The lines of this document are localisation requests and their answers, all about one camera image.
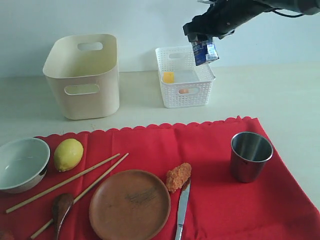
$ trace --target table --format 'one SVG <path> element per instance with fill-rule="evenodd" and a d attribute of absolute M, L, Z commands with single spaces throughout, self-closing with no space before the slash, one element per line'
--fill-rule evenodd
<path fill-rule="evenodd" d="M 158 73 L 120 74 L 120 108 L 112 116 L 68 120 L 44 76 L 0 78 L 0 145 L 67 132 L 257 117 L 292 175 L 320 209 L 320 62 L 212 67 L 206 106 L 165 108 Z"/>

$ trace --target basket handle hole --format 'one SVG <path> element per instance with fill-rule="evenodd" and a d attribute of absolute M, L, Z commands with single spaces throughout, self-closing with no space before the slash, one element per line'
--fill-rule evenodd
<path fill-rule="evenodd" d="M 81 84 L 81 85 L 69 85 L 64 88 L 64 92 L 67 95 L 86 95 L 96 94 L 99 92 L 99 85 L 97 84 Z"/>
<path fill-rule="evenodd" d="M 185 56 L 186 56 L 185 53 L 171 53 L 171 54 L 169 54 L 170 59 L 182 59 Z"/>
<path fill-rule="evenodd" d="M 197 94 L 199 93 L 199 88 L 198 87 L 192 87 L 192 88 L 181 88 L 178 93 L 179 94 Z"/>
<path fill-rule="evenodd" d="M 80 51 L 99 51 L 104 48 L 104 45 L 97 41 L 97 42 L 84 42 L 78 44 L 78 49 Z"/>

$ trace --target knife handle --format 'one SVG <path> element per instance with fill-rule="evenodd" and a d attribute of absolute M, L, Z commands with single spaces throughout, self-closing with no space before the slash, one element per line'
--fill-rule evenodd
<path fill-rule="evenodd" d="M 181 240 L 183 227 L 184 227 L 184 226 L 183 226 L 182 224 L 178 224 L 178 225 L 176 226 L 176 233 L 175 233 L 175 238 L 174 238 L 174 240 Z"/>

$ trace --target wooden spoon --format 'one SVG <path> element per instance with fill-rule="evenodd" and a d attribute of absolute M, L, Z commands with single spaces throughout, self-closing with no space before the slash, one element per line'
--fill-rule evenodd
<path fill-rule="evenodd" d="M 59 233 L 66 215 L 69 213 L 74 203 L 74 197 L 71 193 L 63 193 L 53 200 L 52 216 L 54 225 L 54 240 L 59 239 Z"/>

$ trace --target knife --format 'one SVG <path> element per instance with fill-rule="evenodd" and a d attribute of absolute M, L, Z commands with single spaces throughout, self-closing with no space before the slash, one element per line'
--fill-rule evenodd
<path fill-rule="evenodd" d="M 191 180 L 189 178 L 186 181 L 186 183 L 183 185 L 182 190 L 181 190 L 180 199 L 179 199 L 179 206 L 178 206 L 177 226 L 176 226 L 176 233 L 175 233 L 174 240 L 181 240 L 182 229 L 184 227 L 186 210 L 187 210 L 187 206 L 188 206 L 190 184 L 191 184 Z"/>

